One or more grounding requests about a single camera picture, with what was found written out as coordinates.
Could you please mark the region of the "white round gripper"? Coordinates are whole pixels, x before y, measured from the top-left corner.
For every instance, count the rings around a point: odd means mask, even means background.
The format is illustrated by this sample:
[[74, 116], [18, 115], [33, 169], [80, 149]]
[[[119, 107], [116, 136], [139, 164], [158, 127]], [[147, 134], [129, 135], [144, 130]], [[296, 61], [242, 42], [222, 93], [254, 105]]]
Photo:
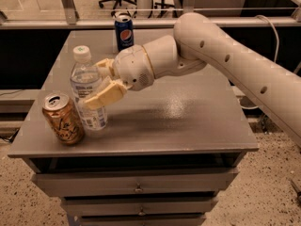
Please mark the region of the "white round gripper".
[[84, 99], [84, 106], [97, 109], [111, 105], [123, 98], [128, 89], [140, 91], [151, 86], [154, 74], [145, 49], [134, 45], [120, 51], [115, 59], [105, 58], [96, 63], [102, 78], [107, 76], [119, 79], [105, 78], [102, 83]]

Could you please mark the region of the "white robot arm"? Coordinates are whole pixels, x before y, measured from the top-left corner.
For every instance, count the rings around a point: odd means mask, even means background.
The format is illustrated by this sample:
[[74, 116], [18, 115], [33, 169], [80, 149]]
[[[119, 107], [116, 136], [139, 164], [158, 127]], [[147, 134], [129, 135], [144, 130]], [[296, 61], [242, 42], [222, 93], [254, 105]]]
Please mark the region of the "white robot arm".
[[301, 77], [245, 47], [205, 16], [190, 12], [173, 34], [120, 51], [97, 63], [101, 85], [84, 100], [90, 109], [111, 105], [164, 76], [182, 76], [206, 65], [222, 72], [278, 127], [301, 144]]

